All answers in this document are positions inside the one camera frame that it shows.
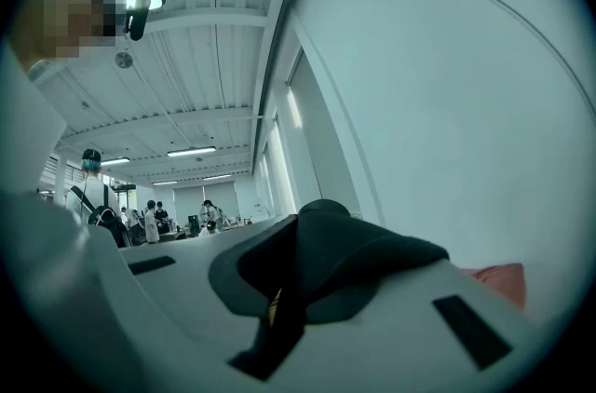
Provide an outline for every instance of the ceiling beam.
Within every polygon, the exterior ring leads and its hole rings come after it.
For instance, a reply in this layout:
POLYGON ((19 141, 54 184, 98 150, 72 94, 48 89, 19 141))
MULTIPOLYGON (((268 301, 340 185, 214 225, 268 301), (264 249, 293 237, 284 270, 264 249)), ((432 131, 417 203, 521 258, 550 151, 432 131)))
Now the ceiling beam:
MULTIPOLYGON (((229 7, 202 7, 195 9, 180 9, 149 13, 144 32, 149 34, 181 27, 195 27, 198 25, 248 25, 251 27, 265 27, 268 18, 262 10, 229 8, 229 7)), ((30 79, 40 86, 57 74, 71 61, 42 61, 29 73, 30 79)))
POLYGON ((205 123, 213 121, 241 120, 251 119, 251 108, 223 108, 215 110, 196 110, 194 112, 183 112, 180 114, 148 116, 137 120, 114 123, 98 129, 90 129, 82 133, 76 133, 64 137, 63 140, 69 144, 78 144, 83 142, 94 142, 98 138, 111 137, 134 133, 143 129, 160 129, 170 127, 170 120, 176 125, 188 125, 192 123, 205 123))
MULTIPOLYGON (((259 114, 261 98, 263 97, 264 77, 267 71, 269 54, 271 53, 273 44, 273 36, 275 35, 276 27, 278 26, 279 13, 281 12, 282 5, 283 0, 271 0, 271 3, 269 4, 267 24, 264 28, 263 42, 261 44, 261 52, 259 53, 259 64, 257 65, 257 77, 254 87, 254 98, 252 102, 252 111, 254 115, 259 114)), ((253 119, 251 126, 251 164, 254 159, 254 149, 257 143, 257 121, 257 119, 253 119)))
POLYGON ((157 174, 157 175, 147 175, 147 176, 138 176, 138 179, 144 178, 149 183, 159 183, 164 181, 178 181, 181 180, 189 180, 195 178, 204 178, 210 176, 219 176, 222 174, 229 174, 231 172, 250 169, 251 163, 246 161, 245 163, 236 163, 233 165, 223 165, 218 166, 216 168, 200 168, 200 169, 189 169, 189 170, 181 170, 181 171, 173 171, 172 173, 166 174, 157 174))
POLYGON ((149 14, 145 33, 195 27, 198 25, 249 25, 265 27, 267 17, 262 10, 227 7, 180 9, 149 14))
MULTIPOLYGON (((248 147, 227 148, 227 149, 223 149, 223 150, 217 150, 212 153, 205 153, 203 155, 200 155, 200 157, 202 157, 205 160, 212 160, 214 158, 220 158, 220 157, 224 157, 224 156, 249 155, 250 153, 251 153, 251 151, 249 150, 248 147)), ((154 166, 154 165, 162 165, 164 163, 171 164, 171 163, 179 163, 179 162, 183 162, 183 161, 188 162, 189 160, 193 160, 193 159, 194 159, 193 156, 176 156, 176 157, 158 156, 155 158, 147 158, 147 159, 136 159, 136 160, 133 159, 129 163, 126 163, 125 165, 119 165, 119 166, 120 166, 120 169, 126 170, 126 169, 130 169, 130 168, 140 168, 140 167, 150 167, 150 166, 154 166)))
MULTIPOLYGON (((202 179, 190 180, 190 181, 178 182, 176 184, 164 184, 163 187, 178 189, 178 188, 188 188, 188 187, 194 187, 194 186, 207 186, 209 184, 217 184, 217 183, 227 183, 227 182, 233 181, 236 178, 236 176, 238 176, 238 175, 246 175, 246 174, 250 174, 250 172, 251 172, 251 165, 249 163, 247 163, 246 168, 228 169, 228 170, 214 172, 211 175, 211 176, 221 176, 223 174, 231 174, 232 176, 229 178, 223 178, 221 180, 213 180, 213 181, 204 181, 202 179)), ((150 186, 153 188, 162 187, 162 186, 153 186, 152 183, 158 183, 158 182, 154 182, 153 180, 151 182, 147 182, 147 181, 138 182, 138 184, 150 186)))

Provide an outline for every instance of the white lab coat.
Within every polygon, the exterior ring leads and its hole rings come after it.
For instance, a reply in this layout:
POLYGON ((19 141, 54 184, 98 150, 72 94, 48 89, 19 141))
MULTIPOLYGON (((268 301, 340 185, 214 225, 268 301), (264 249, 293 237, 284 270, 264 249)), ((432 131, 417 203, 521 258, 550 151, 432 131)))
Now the white lab coat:
POLYGON ((145 236, 147 237, 147 242, 159 242, 157 221, 152 210, 147 210, 145 213, 145 236))
MULTIPOLYGON (((219 234, 220 230, 219 229, 213 229, 213 234, 219 234)), ((207 229, 207 227, 203 227, 201 229, 201 232, 198 233, 199 237, 205 237, 205 236, 212 236, 212 233, 209 232, 209 230, 207 229)))

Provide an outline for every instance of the black cap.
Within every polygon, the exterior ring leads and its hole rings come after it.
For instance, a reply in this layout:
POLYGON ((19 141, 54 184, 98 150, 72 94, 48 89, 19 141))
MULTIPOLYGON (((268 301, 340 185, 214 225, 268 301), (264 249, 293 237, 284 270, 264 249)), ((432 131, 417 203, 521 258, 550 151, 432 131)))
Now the black cap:
POLYGON ((91 161, 98 161, 101 163, 102 155, 97 150, 88 149, 85 150, 85 153, 83 153, 83 159, 90 159, 91 161))

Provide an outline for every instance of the pink cushion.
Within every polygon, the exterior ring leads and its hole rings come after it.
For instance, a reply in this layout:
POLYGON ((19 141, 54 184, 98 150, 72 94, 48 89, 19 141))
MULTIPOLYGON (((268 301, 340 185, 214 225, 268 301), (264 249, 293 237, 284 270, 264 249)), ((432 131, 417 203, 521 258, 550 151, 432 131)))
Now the pink cushion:
POLYGON ((520 310, 525 307, 525 278, 523 265, 493 265, 483 269, 462 269, 464 274, 472 276, 489 289, 499 292, 520 310))

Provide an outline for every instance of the black rectangular slot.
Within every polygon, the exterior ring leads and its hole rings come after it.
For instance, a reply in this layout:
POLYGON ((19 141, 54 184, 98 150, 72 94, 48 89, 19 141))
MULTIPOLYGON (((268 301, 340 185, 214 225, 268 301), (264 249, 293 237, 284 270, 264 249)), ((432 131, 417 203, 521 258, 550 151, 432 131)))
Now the black rectangular slot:
POLYGON ((433 301, 480 370, 502 359, 511 347, 459 295, 433 301))
POLYGON ((131 263, 129 264, 129 269, 133 276, 138 276, 139 274, 151 272, 152 270, 160 269, 166 265, 174 264, 175 262, 176 261, 174 261, 171 257, 163 255, 161 257, 156 257, 155 259, 131 263))

